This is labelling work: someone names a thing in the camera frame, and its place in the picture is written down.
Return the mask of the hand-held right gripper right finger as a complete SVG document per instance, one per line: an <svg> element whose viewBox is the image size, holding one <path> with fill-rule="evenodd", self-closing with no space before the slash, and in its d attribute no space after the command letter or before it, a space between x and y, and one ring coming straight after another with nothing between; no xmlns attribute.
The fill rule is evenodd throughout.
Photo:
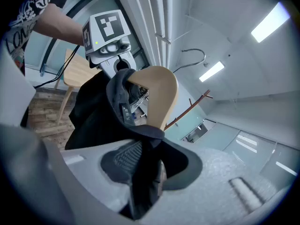
<svg viewBox="0 0 300 225"><path fill-rule="evenodd" d="M164 139L163 153L167 180L150 225L260 225L289 190L223 151Z"/></svg>

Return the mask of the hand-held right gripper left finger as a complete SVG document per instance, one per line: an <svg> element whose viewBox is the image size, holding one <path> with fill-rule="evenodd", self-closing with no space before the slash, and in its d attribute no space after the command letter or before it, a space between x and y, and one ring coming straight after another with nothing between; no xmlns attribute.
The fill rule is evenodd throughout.
<svg viewBox="0 0 300 225"><path fill-rule="evenodd" d="M61 154L80 184L109 209L134 209L132 178L142 156L142 143L122 140L65 150Z"/></svg>

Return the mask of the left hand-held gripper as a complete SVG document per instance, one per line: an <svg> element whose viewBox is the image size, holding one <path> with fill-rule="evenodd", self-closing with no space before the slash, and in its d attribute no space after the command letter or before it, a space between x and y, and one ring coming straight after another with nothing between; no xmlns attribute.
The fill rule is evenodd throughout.
<svg viewBox="0 0 300 225"><path fill-rule="evenodd" d="M128 36L131 34L121 10L111 10L89 17L82 28L85 56L90 65L112 79L121 61L123 68L136 69Z"/></svg>

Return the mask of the light wooden clothes hanger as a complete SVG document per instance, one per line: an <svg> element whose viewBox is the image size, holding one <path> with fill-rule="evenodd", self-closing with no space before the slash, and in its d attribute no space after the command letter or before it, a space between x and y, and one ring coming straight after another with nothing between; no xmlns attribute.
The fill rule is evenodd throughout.
<svg viewBox="0 0 300 225"><path fill-rule="evenodd" d="M178 81L174 72L162 66L151 66L134 72L127 81L148 90L147 125L162 131L178 122L205 97L212 98L209 96L210 90L207 90L181 115L167 124L178 99Z"/></svg>

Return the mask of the black garment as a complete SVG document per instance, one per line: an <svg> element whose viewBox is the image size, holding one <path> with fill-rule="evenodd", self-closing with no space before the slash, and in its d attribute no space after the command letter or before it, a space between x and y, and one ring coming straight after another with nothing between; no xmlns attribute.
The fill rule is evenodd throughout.
<svg viewBox="0 0 300 225"><path fill-rule="evenodd" d="M156 127L134 123L129 103L138 87L128 81L133 73L133 69L122 69L109 78L99 72L80 88L69 116L75 128L65 148L128 139L129 144L105 154L100 165L113 181L129 186L129 204L123 214L138 220L158 200L165 134Z"/></svg>

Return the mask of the person's left forearm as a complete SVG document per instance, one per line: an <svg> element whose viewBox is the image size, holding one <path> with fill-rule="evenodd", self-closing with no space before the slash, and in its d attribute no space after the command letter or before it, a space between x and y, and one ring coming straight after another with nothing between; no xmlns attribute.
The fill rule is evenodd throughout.
<svg viewBox="0 0 300 225"><path fill-rule="evenodd" d="M33 30L39 34L84 46L82 25L62 13L55 4L49 4L39 16Z"/></svg>

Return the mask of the light wooden table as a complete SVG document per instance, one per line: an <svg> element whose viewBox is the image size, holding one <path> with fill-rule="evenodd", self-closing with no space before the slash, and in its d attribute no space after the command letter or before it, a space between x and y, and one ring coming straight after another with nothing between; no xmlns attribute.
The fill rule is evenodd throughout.
<svg viewBox="0 0 300 225"><path fill-rule="evenodd" d="M63 72L63 82L68 86L68 89L65 93L64 99L61 103L60 110L57 115L57 125L59 125L64 108L73 89L80 88L94 75L101 72L101 69L90 68L89 62L78 54L75 54L72 59L69 58L71 54L72 51L70 49L66 49L65 62L69 62L69 64L68 66L66 64L64 65L65 70Z"/></svg>

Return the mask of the frosted glass partition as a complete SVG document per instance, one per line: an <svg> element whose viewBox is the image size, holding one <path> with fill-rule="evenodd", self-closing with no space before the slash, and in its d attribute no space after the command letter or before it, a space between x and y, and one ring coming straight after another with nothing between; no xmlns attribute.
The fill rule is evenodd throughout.
<svg viewBox="0 0 300 225"><path fill-rule="evenodd" d="M277 189L300 177L300 93L220 101L209 114L192 109L166 137L230 154Z"/></svg>

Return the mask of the black framed glass door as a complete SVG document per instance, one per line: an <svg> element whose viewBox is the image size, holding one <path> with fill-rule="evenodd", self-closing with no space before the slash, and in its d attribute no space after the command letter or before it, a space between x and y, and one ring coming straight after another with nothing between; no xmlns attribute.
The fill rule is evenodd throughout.
<svg viewBox="0 0 300 225"><path fill-rule="evenodd" d="M61 11L77 23L84 25L91 15L116 9L123 9L119 0L66 0ZM137 69L146 68L149 66L149 62L142 45L133 26L131 24L128 26L131 32L128 37L131 53ZM29 75L30 72L39 76L46 73L57 74L64 63L66 50L74 50L75 47L72 43L32 32L25 50L26 75Z"/></svg>

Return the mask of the white ceiling pipes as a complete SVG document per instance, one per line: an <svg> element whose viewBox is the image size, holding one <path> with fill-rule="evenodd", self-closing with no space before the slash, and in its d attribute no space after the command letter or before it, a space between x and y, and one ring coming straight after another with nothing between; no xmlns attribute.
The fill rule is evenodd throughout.
<svg viewBox="0 0 300 225"><path fill-rule="evenodd" d="M148 0L153 23L152 36L157 43L159 64L170 67L173 31L173 0Z"/></svg>

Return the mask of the rectangular ceiling light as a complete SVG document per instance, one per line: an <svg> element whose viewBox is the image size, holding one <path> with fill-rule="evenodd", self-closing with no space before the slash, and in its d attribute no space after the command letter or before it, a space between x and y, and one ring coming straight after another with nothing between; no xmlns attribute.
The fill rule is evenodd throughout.
<svg viewBox="0 0 300 225"><path fill-rule="evenodd" d="M224 64L219 61L213 67L211 67L208 71L206 71L201 77L199 77L199 80L201 82L204 82L224 68L225 68Z"/></svg>
<svg viewBox="0 0 300 225"><path fill-rule="evenodd" d="M281 2L268 13L268 15L251 31L254 39L260 43L271 35L290 18L290 14Z"/></svg>

